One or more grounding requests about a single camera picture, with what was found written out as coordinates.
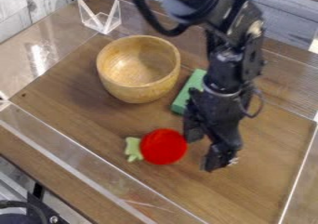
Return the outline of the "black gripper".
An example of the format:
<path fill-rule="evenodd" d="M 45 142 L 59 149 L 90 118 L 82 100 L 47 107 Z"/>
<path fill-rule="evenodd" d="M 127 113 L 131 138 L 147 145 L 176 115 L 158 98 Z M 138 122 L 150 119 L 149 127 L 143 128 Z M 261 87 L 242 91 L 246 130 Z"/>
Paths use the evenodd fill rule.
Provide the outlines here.
<path fill-rule="evenodd" d="M 246 86 L 236 96 L 220 97 L 206 90 L 189 89 L 190 99 L 185 110 L 185 138 L 189 143 L 209 136 L 210 145 L 202 161 L 202 170 L 213 172 L 234 165 L 242 147 L 240 121 L 250 107 L 254 87 Z"/>

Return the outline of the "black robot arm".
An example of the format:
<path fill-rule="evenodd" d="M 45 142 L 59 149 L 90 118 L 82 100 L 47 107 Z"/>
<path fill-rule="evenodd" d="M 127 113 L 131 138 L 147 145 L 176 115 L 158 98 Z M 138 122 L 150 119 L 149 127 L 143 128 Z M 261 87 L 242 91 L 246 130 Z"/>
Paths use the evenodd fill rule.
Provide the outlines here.
<path fill-rule="evenodd" d="M 254 118 L 253 97 L 261 97 L 264 17 L 250 0 L 164 0 L 169 15 L 186 26 L 205 26 L 209 67 L 201 89 L 189 89 L 185 110 L 188 142 L 210 138 L 202 170 L 212 172 L 238 160 L 240 122 Z"/>

